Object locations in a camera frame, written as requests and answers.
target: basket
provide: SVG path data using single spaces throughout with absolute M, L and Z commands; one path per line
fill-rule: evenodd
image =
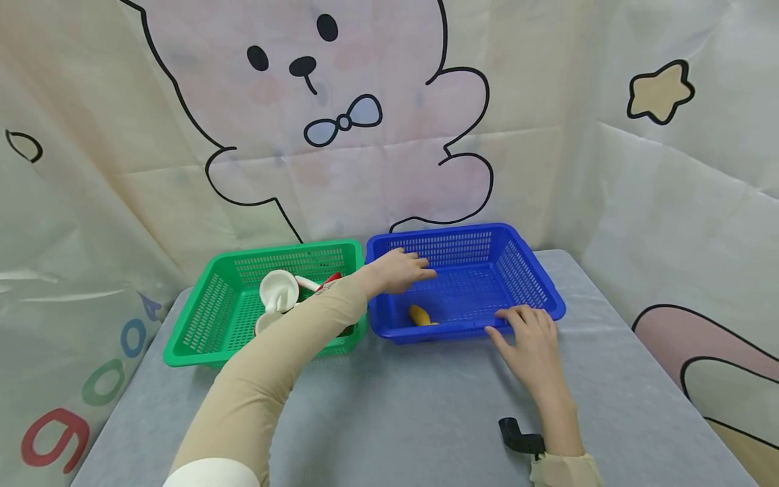
M 557 320 L 566 305 L 533 251 L 507 224 L 482 224 L 377 235 L 368 241 L 370 263 L 402 247 L 430 260 L 438 278 L 414 284 L 402 295 L 379 295 L 368 305 L 371 326 L 397 344 L 482 336 L 492 325 L 511 326 L 495 311 L 528 304 Z M 411 305 L 422 307 L 433 326 L 416 326 Z
M 229 252 L 208 263 L 174 326 L 163 358 L 171 367 L 221 367 L 254 337 L 254 325 L 265 311 L 259 282 L 275 269 L 324 282 L 363 265 L 360 243 L 337 240 L 271 249 Z M 301 289 L 299 301 L 312 295 Z M 359 344 L 368 324 L 363 316 L 331 341 L 319 356 L 345 354 Z

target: table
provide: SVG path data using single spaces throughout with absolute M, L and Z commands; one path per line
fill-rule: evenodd
M 755 485 L 600 291 L 562 250 L 537 252 L 568 306 L 560 349 L 587 450 L 606 485 Z M 183 292 L 73 487 L 162 485 L 216 370 L 162 351 Z M 530 485 L 498 420 L 540 422 L 488 339 L 399 347 L 368 332 L 301 375 L 271 448 L 274 487 Z

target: bow tie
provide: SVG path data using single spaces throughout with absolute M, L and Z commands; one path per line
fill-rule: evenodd
M 335 120 L 321 118 L 306 125 L 303 138 L 314 147 L 324 147 L 333 142 L 339 130 L 346 132 L 352 127 L 376 127 L 382 122 L 382 106 L 376 97 L 360 95 L 349 105 L 345 114 Z

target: yellow toy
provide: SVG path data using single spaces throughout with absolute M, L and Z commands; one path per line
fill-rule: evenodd
M 411 317 L 411 321 L 413 321 L 417 326 L 431 326 L 438 324 L 431 323 L 428 312 L 417 305 L 411 305 L 411 307 L 408 309 L 408 315 Z

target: beige sleeve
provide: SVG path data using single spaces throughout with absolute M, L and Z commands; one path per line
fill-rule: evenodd
M 581 457 L 545 454 L 533 460 L 530 481 L 535 487 L 603 487 L 601 473 L 589 454 Z
M 344 277 L 268 326 L 222 368 L 192 420 L 171 473 L 193 461 L 226 458 L 268 485 L 270 441 L 303 368 L 368 305 Z

